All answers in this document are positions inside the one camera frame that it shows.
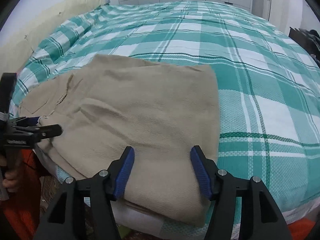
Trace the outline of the person left hand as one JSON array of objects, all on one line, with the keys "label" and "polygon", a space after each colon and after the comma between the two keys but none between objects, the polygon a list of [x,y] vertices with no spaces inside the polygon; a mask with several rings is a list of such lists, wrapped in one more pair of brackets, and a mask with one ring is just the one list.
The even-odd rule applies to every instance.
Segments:
[{"label": "person left hand", "polygon": [[10,192],[17,192],[20,183],[20,159],[16,158],[14,165],[7,172],[5,172],[4,179],[2,181],[2,185],[4,188]]}]

